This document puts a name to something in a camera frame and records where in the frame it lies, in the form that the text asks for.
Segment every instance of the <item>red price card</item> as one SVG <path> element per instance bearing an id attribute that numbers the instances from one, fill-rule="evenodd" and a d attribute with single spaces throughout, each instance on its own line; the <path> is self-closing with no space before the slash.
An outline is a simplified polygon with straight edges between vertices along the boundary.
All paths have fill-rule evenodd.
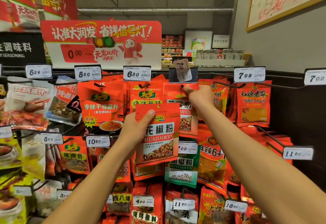
<path id="1" fill-rule="evenodd" d="M 65 62 L 94 63 L 94 45 L 67 45 L 61 44 L 61 51 Z"/>

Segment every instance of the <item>forearm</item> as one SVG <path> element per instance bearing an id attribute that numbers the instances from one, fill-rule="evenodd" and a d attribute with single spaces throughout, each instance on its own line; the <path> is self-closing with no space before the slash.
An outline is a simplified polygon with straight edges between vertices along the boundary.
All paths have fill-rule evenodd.
<path id="1" fill-rule="evenodd" d="M 123 147 L 115 146 L 64 200 L 43 224 L 96 224 L 126 158 Z"/>
<path id="2" fill-rule="evenodd" d="M 312 181 L 243 133 L 213 105 L 199 107 L 199 111 L 240 181 L 271 223 L 326 223 L 326 194 Z"/>

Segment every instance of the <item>tilted price tag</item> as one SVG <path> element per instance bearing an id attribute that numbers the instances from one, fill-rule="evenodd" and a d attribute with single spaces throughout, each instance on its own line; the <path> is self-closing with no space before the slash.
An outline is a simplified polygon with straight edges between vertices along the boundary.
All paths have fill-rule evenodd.
<path id="1" fill-rule="evenodd" d="M 152 68 L 149 66 L 123 67 L 123 79 L 135 81 L 150 81 Z"/>
<path id="2" fill-rule="evenodd" d="M 312 160 L 313 156 L 313 147 L 289 146 L 283 149 L 283 158 L 288 160 Z"/>
<path id="3" fill-rule="evenodd" d="M 191 70 L 188 59 L 181 59 L 173 62 L 177 70 L 179 82 L 185 82 L 192 79 Z"/>
<path id="4" fill-rule="evenodd" d="M 234 201 L 231 199 L 226 199 L 224 204 L 224 210 L 234 211 L 234 212 L 246 212 L 248 204 L 246 202 Z"/>
<path id="5" fill-rule="evenodd" d="M 75 79 L 77 81 L 102 79 L 101 65 L 79 65 L 75 66 Z"/>
<path id="6" fill-rule="evenodd" d="M 26 185 L 14 185 L 14 194 L 15 195 L 20 195 L 20 196 L 25 196 L 25 197 L 30 197 L 33 195 L 33 190 L 31 186 L 26 186 Z"/>
<path id="7" fill-rule="evenodd" d="M 138 207 L 154 207 L 154 196 L 133 196 L 132 205 Z"/>
<path id="8" fill-rule="evenodd" d="M 304 85 L 326 85 L 326 69 L 306 69 Z"/>
<path id="9" fill-rule="evenodd" d="M 70 194 L 72 193 L 72 190 L 57 190 L 57 198 L 59 200 L 66 199 Z"/>
<path id="10" fill-rule="evenodd" d="M 184 199 L 184 198 L 174 198 L 173 199 L 173 209 L 194 210 L 195 209 L 195 200 L 194 199 Z"/>
<path id="11" fill-rule="evenodd" d="M 244 67 L 234 69 L 234 82 L 262 82 L 265 81 L 265 67 Z"/>
<path id="12" fill-rule="evenodd" d="M 0 138 L 9 138 L 12 137 L 11 125 L 1 126 L 0 127 Z"/>
<path id="13" fill-rule="evenodd" d="M 179 141 L 179 153 L 196 154 L 198 151 L 198 144 L 196 142 Z"/>
<path id="14" fill-rule="evenodd" d="M 41 141 L 43 144 L 63 144 L 63 138 L 61 133 L 53 132 L 53 133 L 41 133 Z"/>
<path id="15" fill-rule="evenodd" d="M 26 65 L 26 77 L 28 79 L 52 79 L 52 66 L 47 64 Z"/>
<path id="16" fill-rule="evenodd" d="M 88 135 L 86 136 L 86 145 L 91 148 L 95 147 L 109 147 L 110 138 L 105 135 Z"/>
<path id="17" fill-rule="evenodd" d="M 106 201 L 106 203 L 113 203 L 113 195 L 112 194 L 110 194 L 108 196 L 108 200 Z"/>

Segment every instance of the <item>green packet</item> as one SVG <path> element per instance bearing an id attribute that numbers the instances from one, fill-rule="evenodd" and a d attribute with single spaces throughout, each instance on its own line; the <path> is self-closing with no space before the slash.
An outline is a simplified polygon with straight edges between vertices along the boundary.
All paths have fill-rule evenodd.
<path id="1" fill-rule="evenodd" d="M 178 159 L 165 163 L 164 180 L 176 185 L 196 188 L 201 146 L 197 154 L 180 153 Z"/>

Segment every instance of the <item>white price label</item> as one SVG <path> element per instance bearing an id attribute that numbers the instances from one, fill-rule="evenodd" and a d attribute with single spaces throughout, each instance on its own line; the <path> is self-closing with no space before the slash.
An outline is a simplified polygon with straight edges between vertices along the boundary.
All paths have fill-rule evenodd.
<path id="1" fill-rule="evenodd" d="M 66 199 L 70 194 L 72 193 L 72 190 L 57 190 L 57 198 L 59 200 Z"/>
<path id="2" fill-rule="evenodd" d="M 238 202 L 231 199 L 226 199 L 224 204 L 224 210 L 234 211 L 234 212 L 246 212 L 248 204 L 246 202 Z"/>
<path id="3" fill-rule="evenodd" d="M 20 196 L 25 196 L 25 197 L 30 197 L 33 195 L 32 187 L 31 186 L 18 186 L 14 185 L 14 194 L 15 195 L 20 195 Z"/>
<path id="4" fill-rule="evenodd" d="M 100 65 L 75 66 L 75 79 L 77 81 L 100 80 L 102 69 Z"/>
<path id="5" fill-rule="evenodd" d="M 150 81 L 151 67 L 123 67 L 123 79 L 135 81 Z"/>
<path id="6" fill-rule="evenodd" d="M 28 79 L 52 79 L 51 65 L 26 65 L 25 72 Z"/>
<path id="7" fill-rule="evenodd" d="M 179 141 L 179 153 L 196 154 L 198 151 L 198 144 L 196 142 Z"/>
<path id="8" fill-rule="evenodd" d="M 265 67 L 245 67 L 234 69 L 234 82 L 262 82 L 265 81 Z"/>
<path id="9" fill-rule="evenodd" d="M 314 149 L 312 147 L 285 147 L 283 158 L 288 160 L 312 160 Z"/>
<path id="10" fill-rule="evenodd" d="M 11 125 L 0 127 L 0 138 L 12 137 Z"/>
<path id="11" fill-rule="evenodd" d="M 138 207 L 154 207 L 153 196 L 133 196 L 132 205 Z"/>
<path id="12" fill-rule="evenodd" d="M 173 62 L 177 71 L 179 82 L 190 81 L 192 79 L 191 70 L 188 59 L 176 60 Z"/>
<path id="13" fill-rule="evenodd" d="M 43 144 L 63 144 L 61 133 L 41 133 L 40 136 Z"/>
<path id="14" fill-rule="evenodd" d="M 110 138 L 109 136 L 99 135 L 88 135 L 86 136 L 86 145 L 91 148 L 95 147 L 109 147 Z"/>
<path id="15" fill-rule="evenodd" d="M 112 194 L 110 194 L 108 196 L 108 200 L 106 201 L 106 203 L 113 203 L 113 195 Z"/>
<path id="16" fill-rule="evenodd" d="M 195 209 L 195 200 L 194 199 L 184 199 L 184 198 L 174 198 L 173 199 L 173 209 L 194 210 Z"/>
<path id="17" fill-rule="evenodd" d="M 326 85 L 326 69 L 310 69 L 304 74 L 304 85 Z"/>

